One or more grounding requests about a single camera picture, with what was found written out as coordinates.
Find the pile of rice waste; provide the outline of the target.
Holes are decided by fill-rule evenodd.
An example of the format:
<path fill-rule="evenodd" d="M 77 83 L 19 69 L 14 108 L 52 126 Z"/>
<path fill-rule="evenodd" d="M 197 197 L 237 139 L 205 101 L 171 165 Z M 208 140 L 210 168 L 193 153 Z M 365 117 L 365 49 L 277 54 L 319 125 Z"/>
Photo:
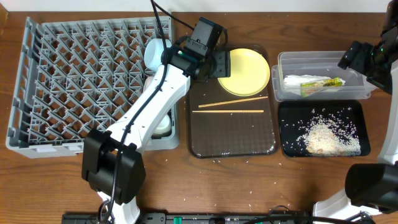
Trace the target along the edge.
<path fill-rule="evenodd" d="M 290 157 L 336 157 L 361 154 L 350 106 L 291 108 L 280 118 L 280 137 Z"/>

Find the green snack wrapper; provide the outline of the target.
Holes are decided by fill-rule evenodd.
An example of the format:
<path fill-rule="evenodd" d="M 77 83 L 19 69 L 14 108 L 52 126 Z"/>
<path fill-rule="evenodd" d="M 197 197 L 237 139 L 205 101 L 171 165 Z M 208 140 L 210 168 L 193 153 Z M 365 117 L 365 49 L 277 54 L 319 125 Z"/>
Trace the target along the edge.
<path fill-rule="evenodd" d="M 303 97 L 308 97 L 316 92 L 326 90 L 327 87 L 339 87 L 344 84 L 345 81 L 340 77 L 302 83 L 300 85 L 300 94 Z"/>

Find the yellow round plate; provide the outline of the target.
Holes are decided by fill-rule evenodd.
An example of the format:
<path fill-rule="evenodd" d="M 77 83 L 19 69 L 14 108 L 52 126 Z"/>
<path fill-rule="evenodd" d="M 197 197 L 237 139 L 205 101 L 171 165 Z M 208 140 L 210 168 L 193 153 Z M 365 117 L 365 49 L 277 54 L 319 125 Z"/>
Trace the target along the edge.
<path fill-rule="evenodd" d="M 234 49 L 230 51 L 230 59 L 230 77 L 218 79 L 228 93 L 236 96 L 252 96 L 267 86 L 270 68 L 260 53 L 251 49 Z"/>

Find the light blue bowl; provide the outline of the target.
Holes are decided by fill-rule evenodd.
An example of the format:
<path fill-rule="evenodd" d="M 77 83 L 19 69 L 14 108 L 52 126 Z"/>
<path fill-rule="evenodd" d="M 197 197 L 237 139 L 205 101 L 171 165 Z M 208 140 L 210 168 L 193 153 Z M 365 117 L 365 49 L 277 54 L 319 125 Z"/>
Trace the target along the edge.
<path fill-rule="evenodd" d="M 156 72 L 161 65 L 161 57 L 164 51 L 162 39 L 152 39 L 144 52 L 144 64 L 149 70 Z"/>

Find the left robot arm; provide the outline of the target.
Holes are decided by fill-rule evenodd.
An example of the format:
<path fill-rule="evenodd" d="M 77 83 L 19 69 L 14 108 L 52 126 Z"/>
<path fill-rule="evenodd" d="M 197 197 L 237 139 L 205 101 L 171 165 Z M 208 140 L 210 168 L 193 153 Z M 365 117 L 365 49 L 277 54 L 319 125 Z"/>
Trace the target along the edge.
<path fill-rule="evenodd" d="M 229 52 L 219 46 L 227 30 L 204 17 L 192 35 L 175 42 L 152 39 L 144 52 L 152 81 L 130 109 L 105 131 L 92 129 L 83 143 L 81 176 L 103 199 L 99 223 L 135 223 L 136 195 L 146 171 L 143 153 L 164 117 L 185 96 L 193 80 L 231 75 Z"/>

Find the white plastic cup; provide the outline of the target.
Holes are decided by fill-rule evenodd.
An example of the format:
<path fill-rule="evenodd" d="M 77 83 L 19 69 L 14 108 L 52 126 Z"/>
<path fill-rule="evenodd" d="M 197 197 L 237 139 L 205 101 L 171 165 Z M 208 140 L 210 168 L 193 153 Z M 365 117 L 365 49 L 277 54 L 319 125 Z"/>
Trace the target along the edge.
<path fill-rule="evenodd" d="M 165 115 L 161 122 L 159 123 L 158 127 L 155 128 L 154 132 L 152 133 L 152 138 L 162 138 L 167 137 L 172 132 L 172 120 L 170 119 L 169 115 Z"/>

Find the white round bowl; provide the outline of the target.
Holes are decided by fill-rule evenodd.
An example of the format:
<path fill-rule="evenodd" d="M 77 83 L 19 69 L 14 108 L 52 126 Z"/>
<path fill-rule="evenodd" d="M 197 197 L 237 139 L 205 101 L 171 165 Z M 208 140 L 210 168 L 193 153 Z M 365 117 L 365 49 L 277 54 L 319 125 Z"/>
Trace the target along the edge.
<path fill-rule="evenodd" d="M 154 79 L 154 77 L 152 77 L 152 76 L 146 78 L 144 87 L 143 87 L 143 92 L 145 92 L 148 89 L 148 87 L 152 83 L 153 79 Z"/>

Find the wooden chopstick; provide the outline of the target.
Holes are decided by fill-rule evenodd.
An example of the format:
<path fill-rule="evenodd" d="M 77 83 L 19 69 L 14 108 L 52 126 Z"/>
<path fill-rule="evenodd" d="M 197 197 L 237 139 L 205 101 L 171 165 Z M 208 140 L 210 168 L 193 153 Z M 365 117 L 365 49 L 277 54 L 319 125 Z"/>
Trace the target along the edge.
<path fill-rule="evenodd" d="M 242 103 L 242 102 L 247 102 L 247 101 L 255 101 L 255 100 L 262 100 L 262 99 L 267 99 L 268 96 L 259 96 L 259 97 L 254 97 L 254 98 L 245 98 L 245 99 L 239 99 L 239 100 L 229 100 L 229 101 L 221 101 L 221 102 L 216 102 L 216 103 L 207 103 L 203 105 L 198 105 L 199 108 L 207 108 L 211 106 L 220 106 L 220 105 L 229 105 L 233 103 Z"/>
<path fill-rule="evenodd" d="M 192 113 L 263 113 L 264 110 L 195 110 Z"/>

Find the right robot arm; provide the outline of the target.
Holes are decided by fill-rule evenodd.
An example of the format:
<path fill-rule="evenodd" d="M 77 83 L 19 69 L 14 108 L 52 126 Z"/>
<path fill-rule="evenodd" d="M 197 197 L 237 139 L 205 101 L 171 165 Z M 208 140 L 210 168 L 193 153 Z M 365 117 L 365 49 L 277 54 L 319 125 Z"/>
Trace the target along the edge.
<path fill-rule="evenodd" d="M 354 41 L 338 66 L 351 68 L 392 96 L 383 144 L 375 163 L 352 165 L 345 186 L 314 204 L 312 219 L 351 223 L 355 218 L 397 211 L 397 0 L 387 5 L 378 44 Z"/>

